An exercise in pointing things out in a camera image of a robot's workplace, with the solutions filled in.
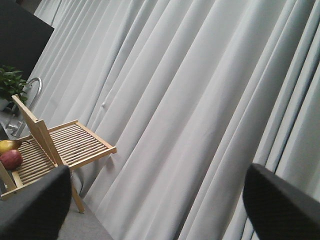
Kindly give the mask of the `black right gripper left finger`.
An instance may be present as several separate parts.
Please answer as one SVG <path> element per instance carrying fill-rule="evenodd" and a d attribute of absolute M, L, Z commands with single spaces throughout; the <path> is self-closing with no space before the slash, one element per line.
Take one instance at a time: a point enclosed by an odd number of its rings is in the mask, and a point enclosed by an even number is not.
<path fill-rule="evenodd" d="M 71 198 L 69 168 L 59 166 L 0 204 L 0 238 L 56 240 L 69 212 Z"/>

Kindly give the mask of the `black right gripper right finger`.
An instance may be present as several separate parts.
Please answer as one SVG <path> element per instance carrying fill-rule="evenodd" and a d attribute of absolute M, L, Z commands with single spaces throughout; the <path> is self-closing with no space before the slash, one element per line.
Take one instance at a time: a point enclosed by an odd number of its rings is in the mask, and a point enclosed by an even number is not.
<path fill-rule="evenodd" d="M 264 166 L 249 166 L 242 199 L 260 240 L 320 238 L 320 203 Z"/>

